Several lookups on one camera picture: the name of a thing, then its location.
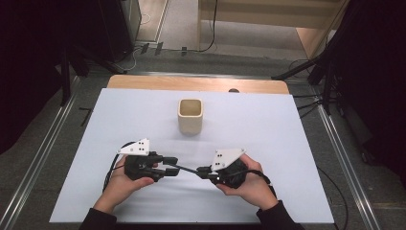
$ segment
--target white bracket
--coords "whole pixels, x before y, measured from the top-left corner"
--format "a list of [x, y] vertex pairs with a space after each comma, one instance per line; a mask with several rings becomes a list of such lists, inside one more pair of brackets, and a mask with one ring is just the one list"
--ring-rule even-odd
[[212, 171], [219, 171], [229, 167], [245, 153], [245, 149], [218, 149], [212, 164]]
[[149, 155], [149, 139], [144, 138], [124, 148], [118, 149], [117, 154]]

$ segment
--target metal floor strip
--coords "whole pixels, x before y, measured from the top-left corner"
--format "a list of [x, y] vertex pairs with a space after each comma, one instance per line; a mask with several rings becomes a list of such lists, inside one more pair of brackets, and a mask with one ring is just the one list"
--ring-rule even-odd
[[[319, 92], [312, 88], [314, 94]], [[318, 107], [320, 116], [323, 120], [323, 123], [326, 127], [328, 137], [334, 147], [334, 151], [337, 154], [338, 161], [340, 162], [341, 168], [343, 170], [344, 176], [349, 183], [350, 190], [354, 197], [355, 203], [358, 207], [358, 210], [361, 214], [361, 218], [364, 220], [365, 226], [367, 229], [381, 229], [378, 220], [373, 212], [373, 208], [368, 200], [367, 194], [365, 193], [362, 185], [358, 179], [358, 176], [355, 173], [354, 168], [350, 162], [347, 151], [344, 148], [344, 145], [341, 141], [341, 138], [335, 128], [335, 125], [331, 119], [331, 116], [328, 116], [323, 109], [322, 105]]]
[[33, 186], [36, 182], [39, 173], [42, 170], [42, 167], [45, 164], [45, 161], [48, 158], [48, 155], [54, 145], [54, 142], [62, 128], [66, 117], [68, 116], [72, 104], [75, 101], [77, 96], [77, 89], [80, 85], [80, 79], [76, 76], [72, 83], [72, 96], [64, 107], [61, 107], [47, 132], [44, 140], [42, 141], [41, 146], [39, 147], [36, 155], [34, 157], [31, 166], [28, 168], [26, 174], [24, 175], [20, 185], [17, 190], [14, 192], [12, 199], [7, 207], [7, 210], [0, 220], [0, 229], [9, 230], [14, 226], [21, 209], [23, 208]]

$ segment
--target hand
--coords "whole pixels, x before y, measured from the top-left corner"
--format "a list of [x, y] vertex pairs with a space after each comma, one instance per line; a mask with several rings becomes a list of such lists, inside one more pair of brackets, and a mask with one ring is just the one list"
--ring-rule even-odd
[[[239, 159], [247, 166], [249, 170], [258, 170], [262, 172], [260, 163], [243, 154]], [[261, 210], [267, 210], [278, 204], [272, 191], [269, 189], [265, 180], [254, 173], [247, 173], [244, 183], [237, 189], [230, 188], [223, 184], [216, 185], [226, 196], [240, 196], [248, 203], [258, 206]]]
[[[123, 166], [125, 159], [126, 155], [117, 162], [116, 168]], [[111, 174], [110, 182], [93, 208], [112, 214], [114, 208], [125, 201], [133, 192], [153, 183], [153, 179], [149, 177], [131, 180], [124, 174], [124, 167], [120, 167]]]

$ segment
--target gray carpet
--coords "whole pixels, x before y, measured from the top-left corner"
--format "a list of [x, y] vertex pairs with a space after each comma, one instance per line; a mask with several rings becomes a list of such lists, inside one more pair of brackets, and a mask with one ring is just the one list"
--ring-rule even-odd
[[[250, 79], [263, 79], [285, 72], [291, 60], [276, 60], [259, 57], [231, 57], [210, 54], [189, 53], [181, 57], [178, 52], [163, 52], [155, 56], [153, 50], [144, 55], [136, 55], [137, 67], [129, 73], [137, 72], [166, 72], [166, 73], [195, 73], [248, 76]], [[123, 67], [132, 65], [131, 57], [119, 63]], [[86, 111], [80, 107], [92, 108], [104, 88], [111, 74], [100, 66], [90, 64], [91, 73], [88, 78], [81, 78], [77, 98], [59, 133], [50, 155], [42, 169], [34, 188], [27, 199], [21, 214], [13, 229], [78, 229], [78, 224], [53, 224], [49, 218], [53, 212], [58, 193], [62, 187], [85, 126], [81, 126]], [[310, 94], [309, 86], [305, 83], [306, 73], [298, 78], [288, 80], [288, 87], [293, 95]], [[9, 151], [0, 155], [0, 214], [6, 210], [13, 191], [17, 188], [26, 170], [30, 166], [36, 151], [41, 145], [53, 119], [59, 110], [60, 92], [50, 99], [23, 133], [18, 143]], [[297, 105], [312, 103], [312, 98], [297, 99]], [[406, 193], [399, 186], [396, 176], [383, 167], [370, 167], [365, 165], [359, 155], [356, 143], [351, 135], [345, 120], [333, 115], [337, 121], [337, 128], [343, 137], [346, 148], [351, 153], [351, 160], [356, 167], [359, 177], [367, 191], [372, 203], [405, 203]], [[348, 229], [365, 229], [364, 222], [358, 212], [348, 183], [343, 176], [336, 154], [328, 139], [326, 129], [322, 123], [317, 109], [303, 118], [304, 130], [313, 152], [316, 164], [340, 188], [348, 203], [349, 226]], [[326, 190], [334, 219], [340, 229], [346, 219], [345, 206], [336, 188], [320, 172], [323, 186]], [[406, 225], [405, 209], [375, 209], [383, 229], [403, 229]], [[333, 225], [307, 224], [306, 229], [334, 229]]]

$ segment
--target person's left hand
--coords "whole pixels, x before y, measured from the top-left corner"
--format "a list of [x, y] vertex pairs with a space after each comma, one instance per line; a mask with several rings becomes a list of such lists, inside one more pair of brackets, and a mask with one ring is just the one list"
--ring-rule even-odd
[[[116, 168], [123, 166], [125, 159], [126, 155], [117, 162]], [[124, 167], [120, 167], [111, 174], [110, 182], [93, 208], [107, 214], [112, 214], [114, 208], [125, 201], [133, 192], [153, 183], [153, 179], [149, 177], [131, 180], [124, 174]]]

